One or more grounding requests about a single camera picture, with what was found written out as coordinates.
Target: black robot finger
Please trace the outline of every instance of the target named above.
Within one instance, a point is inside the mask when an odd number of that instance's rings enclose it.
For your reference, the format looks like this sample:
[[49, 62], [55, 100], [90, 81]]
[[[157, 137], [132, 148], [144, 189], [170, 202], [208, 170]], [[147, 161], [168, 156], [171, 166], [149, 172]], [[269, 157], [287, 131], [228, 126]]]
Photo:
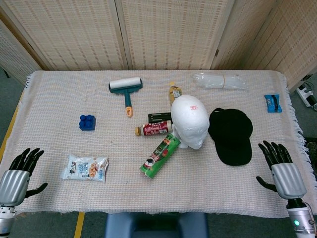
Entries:
[[265, 182], [260, 176], [257, 176], [257, 181], [265, 188], [277, 192], [276, 186], [274, 184], [270, 184]]
[[286, 161], [287, 163], [292, 163], [292, 162], [293, 162], [293, 161], [292, 161], [292, 158], [291, 158], [291, 156], [289, 155], [288, 150], [284, 147], [284, 145], [279, 144], [278, 147], [281, 149], [285, 161]]
[[36, 163], [37, 161], [39, 160], [40, 156], [44, 154], [44, 150], [41, 150], [39, 153], [37, 153], [34, 157], [33, 157], [33, 160], [30, 164], [30, 166], [27, 169], [27, 171], [30, 172], [30, 176], [32, 175], [33, 173], [33, 170], [35, 169], [35, 166], [36, 166]]
[[33, 195], [39, 194], [40, 192], [42, 192], [47, 187], [47, 185], [48, 185], [48, 183], [45, 182], [40, 187], [38, 187], [38, 188], [36, 188], [34, 190], [26, 191], [25, 198], [28, 198], [28, 197], [31, 197]]
[[274, 147], [276, 154], [277, 154], [277, 159], [279, 163], [286, 163], [286, 160], [284, 159], [284, 155], [283, 152], [281, 151], [281, 149], [278, 147], [277, 144], [275, 144], [274, 142], [271, 143], [272, 146]]
[[34, 156], [36, 155], [36, 153], [38, 153], [39, 150], [40, 150], [39, 148], [36, 148], [31, 151], [31, 153], [28, 155], [28, 157], [25, 160], [22, 170], [28, 171], [28, 168], [30, 167], [32, 161], [34, 160]]
[[271, 166], [274, 164], [273, 160], [271, 159], [268, 150], [266, 149], [266, 147], [262, 144], [259, 144], [259, 148], [262, 150], [265, 160], [269, 166], [269, 169], [272, 170]]
[[276, 152], [273, 148], [273, 146], [271, 146], [270, 143], [268, 143], [267, 141], [263, 141], [264, 145], [267, 147], [268, 151], [269, 151], [269, 156], [271, 157], [272, 161], [273, 161], [273, 164], [276, 165], [276, 164], [279, 164], [278, 162], [278, 159], [277, 159], [277, 155], [276, 155]]
[[18, 170], [19, 167], [23, 167], [24, 160], [26, 155], [30, 152], [30, 148], [27, 148], [25, 151], [23, 151], [22, 154], [18, 155], [12, 162], [9, 170]]

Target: robotic arm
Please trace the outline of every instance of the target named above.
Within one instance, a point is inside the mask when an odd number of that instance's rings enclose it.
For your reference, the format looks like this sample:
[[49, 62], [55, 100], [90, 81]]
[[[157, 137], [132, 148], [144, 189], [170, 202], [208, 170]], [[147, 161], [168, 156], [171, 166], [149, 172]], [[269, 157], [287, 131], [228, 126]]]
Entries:
[[10, 234], [15, 217], [14, 207], [20, 205], [24, 198], [42, 192], [48, 185], [44, 183], [37, 189], [27, 191], [32, 172], [44, 151], [37, 148], [29, 152], [30, 148], [13, 160], [0, 182], [0, 238], [7, 238]]
[[260, 176], [257, 177], [258, 182], [287, 199], [287, 212], [298, 238], [315, 238], [317, 234], [312, 209], [301, 199], [307, 190], [296, 164], [293, 164], [283, 145], [274, 142], [269, 144], [267, 141], [263, 143], [266, 147], [262, 144], [259, 147], [264, 153], [275, 185], [266, 183]]

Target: woven screen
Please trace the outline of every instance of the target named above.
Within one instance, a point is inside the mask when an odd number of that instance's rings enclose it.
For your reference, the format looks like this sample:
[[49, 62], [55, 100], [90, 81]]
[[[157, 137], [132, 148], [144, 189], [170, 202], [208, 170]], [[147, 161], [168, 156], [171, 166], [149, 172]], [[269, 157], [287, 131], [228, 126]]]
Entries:
[[26, 77], [41, 68], [0, 21], [0, 67], [24, 84]]
[[226, 0], [120, 2], [133, 69], [209, 69], [232, 7]]
[[239, 69], [275, 0], [236, 0], [212, 69]]
[[110, 8], [108, 1], [4, 2], [51, 64], [50, 69], [124, 69], [121, 38], [117, 37], [111, 13], [115, 8]]
[[317, 0], [283, 0], [256, 39], [245, 69], [282, 72], [292, 89], [317, 66]]

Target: yellow bottle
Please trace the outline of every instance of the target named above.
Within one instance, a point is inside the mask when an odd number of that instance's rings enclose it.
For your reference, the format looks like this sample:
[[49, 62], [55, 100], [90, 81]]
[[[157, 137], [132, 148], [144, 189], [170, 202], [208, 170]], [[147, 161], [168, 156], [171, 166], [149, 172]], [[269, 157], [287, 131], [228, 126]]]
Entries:
[[179, 87], [176, 87], [174, 82], [170, 82], [170, 89], [169, 89], [170, 105], [172, 106], [172, 103], [174, 102], [174, 100], [182, 95], [183, 95], [182, 90]]

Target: bottle cap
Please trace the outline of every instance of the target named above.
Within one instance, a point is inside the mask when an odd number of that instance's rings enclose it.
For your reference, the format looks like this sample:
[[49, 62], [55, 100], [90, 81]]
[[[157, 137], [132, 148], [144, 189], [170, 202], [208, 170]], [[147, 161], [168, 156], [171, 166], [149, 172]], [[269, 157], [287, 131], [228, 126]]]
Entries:
[[141, 130], [139, 127], [134, 128], [134, 132], [136, 135], [141, 135]]

